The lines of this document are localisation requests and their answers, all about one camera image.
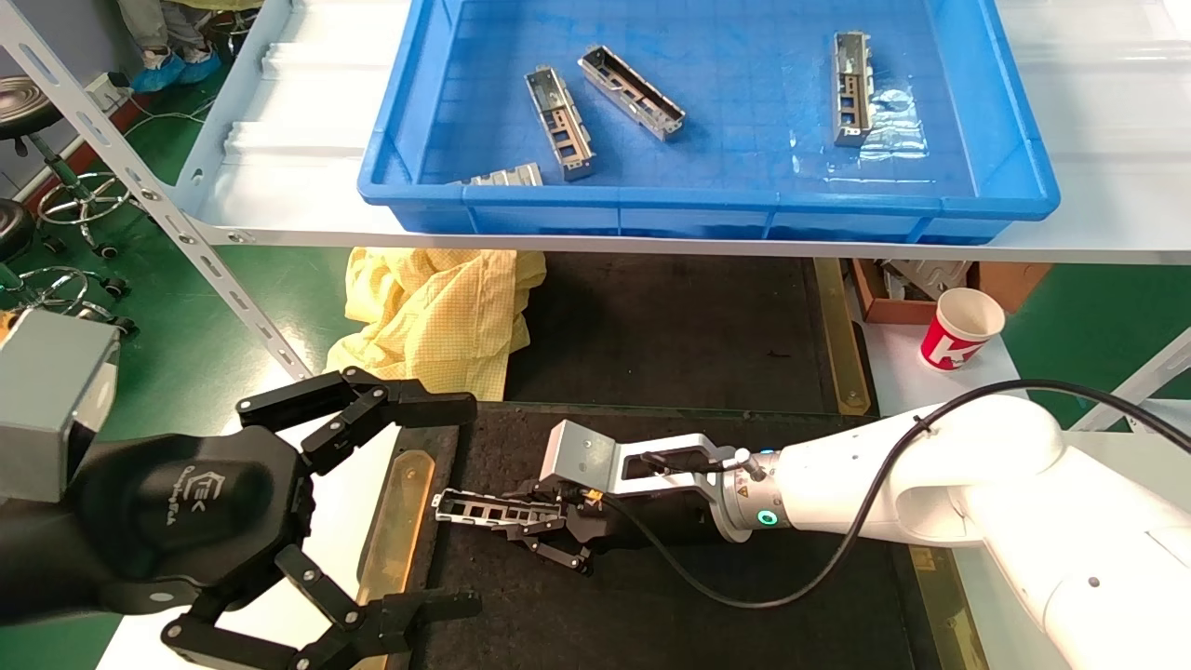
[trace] wire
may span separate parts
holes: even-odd
[[[711,589],[703,582],[699,582],[694,576],[687,572],[685,568],[682,568],[682,564],[680,564],[678,559],[674,558],[674,555],[672,555],[669,550],[662,545],[661,540],[657,539],[657,536],[655,536],[648,526],[637,519],[637,516],[624,505],[623,501],[616,500],[609,495],[605,495],[603,500],[610,508],[621,513],[625,519],[632,522],[632,525],[641,531],[641,534],[649,540],[649,544],[657,549],[657,551],[662,555],[662,558],[666,559],[666,563],[668,563],[669,566],[678,572],[679,577],[681,577],[684,582],[690,584],[700,594],[721,605],[737,609],[773,609],[782,607],[805,597],[838,569],[843,559],[847,558],[848,553],[852,551],[853,546],[855,546],[856,539],[860,537],[860,528],[863,526],[865,519],[868,518],[868,513],[872,511],[873,503],[877,501],[877,496],[880,494],[881,487],[885,484],[885,480],[893,470],[893,465],[897,463],[898,457],[900,457],[910,447],[910,445],[913,444],[915,438],[927,432],[930,426],[940,419],[971,403],[972,401],[996,394],[1003,394],[1005,392],[1018,390],[1059,392],[1071,396],[1086,399],[1089,401],[1104,403],[1130,419],[1136,420],[1146,428],[1158,433],[1171,443],[1174,443],[1174,445],[1185,453],[1191,455],[1191,438],[1189,438],[1185,433],[1153,415],[1148,411],[1145,411],[1134,403],[1118,399],[1111,394],[1105,394],[1104,392],[1098,392],[1079,384],[1053,382],[1049,380],[1014,380],[1010,382],[998,382],[996,384],[989,384],[987,387],[973,389],[972,392],[956,396],[936,408],[935,412],[927,415],[925,419],[919,420],[913,428],[902,436],[897,444],[893,445],[893,449],[890,450],[888,456],[885,457],[881,467],[877,470],[877,476],[873,477],[873,483],[868,487],[868,491],[865,494],[863,501],[860,503],[860,509],[856,512],[855,520],[853,520],[848,532],[843,534],[843,540],[841,540],[840,546],[835,550],[835,553],[831,555],[831,558],[828,559],[823,569],[819,570],[818,575],[816,575],[815,578],[811,580],[805,587],[787,596],[760,602],[736,600]]]
[[[656,469],[660,469],[661,471],[669,471],[669,472],[686,472],[686,474],[691,474],[691,475],[707,475],[710,472],[731,472],[732,470],[740,470],[741,468],[744,468],[743,463],[735,463],[735,464],[729,465],[727,468],[723,465],[723,463],[710,463],[707,465],[698,465],[698,467],[686,467],[686,468],[684,468],[684,467],[680,467],[680,465],[672,464],[669,462],[669,459],[667,459],[662,455],[654,453],[654,452],[642,452],[638,458],[641,461],[646,462],[648,465],[653,465],[655,468],[655,472],[657,471]]]
[[[118,100],[113,100],[110,95],[107,95],[106,98],[107,98],[108,102],[111,102],[113,105],[118,102]],[[124,136],[125,137],[127,137],[129,134],[131,134],[133,130],[141,127],[142,125],[144,125],[144,124],[146,124],[146,123],[149,123],[151,120],[161,119],[161,118],[188,119],[188,120],[193,120],[194,123],[197,123],[199,125],[202,125],[206,121],[206,118],[199,118],[198,114],[201,114],[202,112],[210,111],[211,107],[214,106],[214,104],[216,104],[216,96],[212,95],[211,98],[207,98],[206,100],[204,100],[202,102],[200,102],[199,106],[194,111],[192,111],[191,113],[164,112],[164,113],[160,113],[158,114],[158,113],[150,112],[149,109],[142,107],[141,102],[137,102],[136,96],[132,95],[131,93],[129,94],[129,101],[132,102],[132,106],[135,106],[136,108],[141,109],[141,113],[143,113],[145,115],[145,118],[138,120],[137,123],[132,124],[131,127],[129,127],[127,130],[125,130],[124,131]]]

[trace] black work mat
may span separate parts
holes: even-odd
[[[547,253],[505,400],[836,412],[813,263]]]
[[[855,426],[843,418],[741,419],[575,415],[488,409],[463,438],[451,483],[501,494],[537,475],[545,440],[572,419],[622,442],[703,432],[752,450]],[[772,599],[805,584],[837,537],[782,531],[743,545],[676,547],[690,570],[723,593]],[[474,669],[910,669],[937,666],[904,546],[861,541],[842,571],[793,606],[742,612],[684,584],[653,549],[596,557],[581,577],[480,528],[442,525],[428,587],[473,587],[475,619],[422,632],[412,668]],[[900,568],[900,581],[897,568]]]

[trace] blue tray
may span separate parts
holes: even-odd
[[[867,32],[865,146],[831,136],[831,42]],[[605,44],[687,112],[662,143],[588,83]],[[596,173],[561,179],[550,64]],[[537,162],[545,186],[451,181]],[[407,230],[979,244],[1059,205],[991,0],[413,0],[358,180]]]

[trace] metal shelf frame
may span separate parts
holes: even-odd
[[[1191,264],[1184,214],[1191,189],[1180,187],[1191,177],[1191,133],[1147,120],[1149,100],[1142,98],[1160,92],[1171,96],[1164,108],[1191,111],[1191,92],[1155,86],[1172,73],[1191,74],[1191,21],[1181,25],[1176,13],[1143,0],[1098,0],[1091,7],[1079,0],[1000,0],[998,8],[1064,203],[1046,221],[1014,223],[983,246],[405,231],[387,208],[362,201],[356,175],[409,0],[267,0],[174,186],[152,174],[12,0],[0,0],[0,44],[269,355],[301,380],[310,369],[236,281],[217,245]],[[1097,18],[1102,10],[1145,20],[1106,33],[1102,24],[1110,24]],[[1039,25],[1071,30],[1040,32]]]
[[[274,2],[275,13],[280,5]],[[236,280],[231,269],[211,246],[207,226],[187,215],[174,201],[174,189],[163,183],[129,145],[107,115],[95,106],[73,74],[45,44],[40,35],[25,20],[11,0],[0,0],[0,37],[5,49],[32,77],[37,86],[62,112],[70,125],[116,173],[129,193],[166,234],[186,255],[187,259],[227,302],[227,306],[255,334],[269,355],[294,380],[311,377],[311,370],[298,351],[268,314],[252,301],[248,290]]]

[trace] logo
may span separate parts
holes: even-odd
[[[191,477],[186,482],[186,490],[182,491],[182,500],[195,501],[194,506],[191,507],[191,512],[202,512],[207,509],[207,506],[202,501],[218,499],[219,493],[223,491],[224,480],[226,477],[216,475],[214,472],[205,472],[198,477]]]
[[[974,345],[968,345],[967,343],[964,343],[964,345],[966,346],[955,349],[955,346],[959,344],[960,343],[956,343],[955,340],[950,339],[944,333],[942,334],[942,337],[939,338],[939,343],[935,344],[935,349],[930,352],[930,356],[927,358],[930,359],[930,363],[939,365],[941,368],[955,368],[958,365],[962,365],[964,362],[968,359],[968,357],[971,357],[977,350],[980,349],[981,345],[984,345],[984,343],[977,343]],[[949,363],[943,363],[943,359],[948,359]]]
[[[177,513],[182,509],[182,503],[193,501],[191,512],[206,512],[207,503],[218,499],[223,493],[223,483],[226,477],[217,472],[204,472],[187,478],[194,472],[193,465],[182,469],[182,474],[174,482],[174,488],[169,494],[169,512],[166,513],[166,526],[177,522]]]

